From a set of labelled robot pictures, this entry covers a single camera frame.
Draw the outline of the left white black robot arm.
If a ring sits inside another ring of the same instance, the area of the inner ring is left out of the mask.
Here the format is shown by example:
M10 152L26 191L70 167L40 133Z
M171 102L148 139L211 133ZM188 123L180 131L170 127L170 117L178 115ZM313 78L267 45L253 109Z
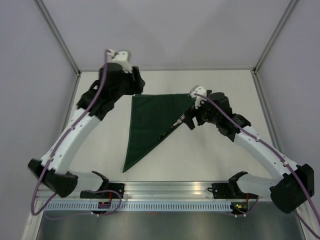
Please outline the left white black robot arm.
M124 95L141 94L145 86L140 70L125 72L115 62L100 69L94 81L78 101L72 121L54 145L40 159L31 159L30 171L38 180L61 198L79 192L84 198L92 194L104 198L109 193L109 180L97 171L72 172L70 165L90 133L102 122L115 103Z

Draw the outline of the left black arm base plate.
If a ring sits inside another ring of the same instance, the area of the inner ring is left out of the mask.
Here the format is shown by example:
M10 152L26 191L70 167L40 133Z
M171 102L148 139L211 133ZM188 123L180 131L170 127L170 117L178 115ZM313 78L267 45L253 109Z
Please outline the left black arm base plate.
M103 184L98 190L84 190L80 192L81 199L119 199L123 198L125 192L124 183L109 182Z

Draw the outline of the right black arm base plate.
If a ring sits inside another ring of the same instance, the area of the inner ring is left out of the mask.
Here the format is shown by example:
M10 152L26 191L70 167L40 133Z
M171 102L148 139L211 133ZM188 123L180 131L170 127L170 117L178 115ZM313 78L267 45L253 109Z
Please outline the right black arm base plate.
M243 192L233 192L227 182L212 183L211 186L207 188L207 191L212 193L215 200L246 200L247 197L249 199L257 199L258 197L251 193L247 195Z

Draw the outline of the dark green cloth napkin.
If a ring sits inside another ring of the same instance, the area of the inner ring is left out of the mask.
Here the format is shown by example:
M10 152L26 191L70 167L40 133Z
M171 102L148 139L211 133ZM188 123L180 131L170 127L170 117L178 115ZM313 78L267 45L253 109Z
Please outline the dark green cloth napkin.
M140 94L131 99L125 173L147 156L164 139L158 138L172 126L194 101L187 93Z

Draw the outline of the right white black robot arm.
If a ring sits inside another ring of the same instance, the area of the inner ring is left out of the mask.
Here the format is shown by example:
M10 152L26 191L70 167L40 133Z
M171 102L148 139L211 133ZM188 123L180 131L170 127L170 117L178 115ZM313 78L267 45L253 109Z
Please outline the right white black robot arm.
M221 135L250 153L271 176L264 178L240 171L228 180L231 196L252 194L270 198L286 214L311 200L315 191L311 166L299 165L263 140L249 120L233 112L224 93L195 90L189 96L194 105L185 112L185 123L191 130L195 128L193 120L198 126L215 125Z

